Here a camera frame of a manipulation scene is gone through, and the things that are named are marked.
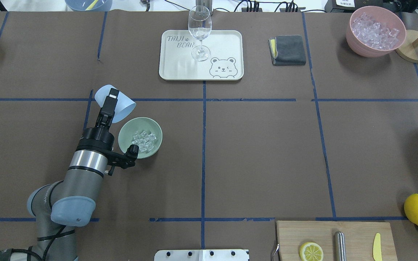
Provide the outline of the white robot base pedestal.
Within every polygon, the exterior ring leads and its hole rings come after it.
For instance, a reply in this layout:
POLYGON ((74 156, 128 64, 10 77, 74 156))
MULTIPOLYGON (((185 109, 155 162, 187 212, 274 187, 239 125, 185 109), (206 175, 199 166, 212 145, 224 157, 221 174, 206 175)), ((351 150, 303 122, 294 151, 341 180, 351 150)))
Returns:
POLYGON ((249 261, 245 249, 184 249, 159 250, 154 261, 249 261))

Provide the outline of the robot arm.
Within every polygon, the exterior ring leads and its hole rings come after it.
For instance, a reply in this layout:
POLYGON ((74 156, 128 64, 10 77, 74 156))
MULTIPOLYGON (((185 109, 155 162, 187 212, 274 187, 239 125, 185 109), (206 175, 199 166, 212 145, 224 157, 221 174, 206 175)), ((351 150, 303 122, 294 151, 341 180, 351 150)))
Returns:
POLYGON ((27 249, 0 251, 0 261, 77 261, 77 227, 86 226, 96 207, 103 177, 116 166, 133 167, 138 155, 133 145, 121 155, 113 152, 111 125, 123 110, 126 96, 111 85, 96 93, 101 107, 94 127, 83 131, 65 178, 35 190, 27 202, 36 219, 37 244, 27 249))

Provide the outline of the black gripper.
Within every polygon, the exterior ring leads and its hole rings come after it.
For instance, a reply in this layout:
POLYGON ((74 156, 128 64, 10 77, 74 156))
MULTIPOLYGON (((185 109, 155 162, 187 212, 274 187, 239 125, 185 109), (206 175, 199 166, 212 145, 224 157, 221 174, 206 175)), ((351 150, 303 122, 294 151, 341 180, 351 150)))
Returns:
POLYGON ((110 156, 115 137, 109 132, 115 115, 119 91, 111 88, 98 114, 98 126, 87 128, 78 142, 76 150, 90 150, 110 156))

